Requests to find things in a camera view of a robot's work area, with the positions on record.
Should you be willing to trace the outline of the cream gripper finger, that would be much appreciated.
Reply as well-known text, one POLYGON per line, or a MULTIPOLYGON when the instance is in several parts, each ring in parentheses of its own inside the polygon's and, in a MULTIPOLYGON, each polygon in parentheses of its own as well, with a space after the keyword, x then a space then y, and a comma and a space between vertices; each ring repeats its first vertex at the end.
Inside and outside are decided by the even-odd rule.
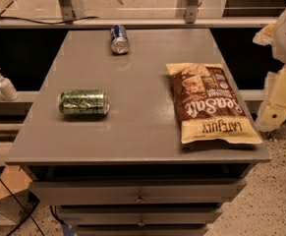
POLYGON ((275 25, 276 23, 272 22, 257 32, 253 38, 253 43, 262 46, 271 45, 273 41, 275 25))

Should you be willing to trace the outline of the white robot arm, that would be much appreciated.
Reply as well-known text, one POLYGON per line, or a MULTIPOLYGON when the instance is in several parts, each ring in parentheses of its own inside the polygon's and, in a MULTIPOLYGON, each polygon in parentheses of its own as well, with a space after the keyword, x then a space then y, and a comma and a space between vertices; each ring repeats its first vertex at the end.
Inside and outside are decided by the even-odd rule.
POLYGON ((286 9, 275 22, 255 35, 253 43, 270 44, 273 58, 283 63, 277 73, 267 73, 263 102, 257 112, 257 128, 262 132, 271 132, 286 120, 286 9))

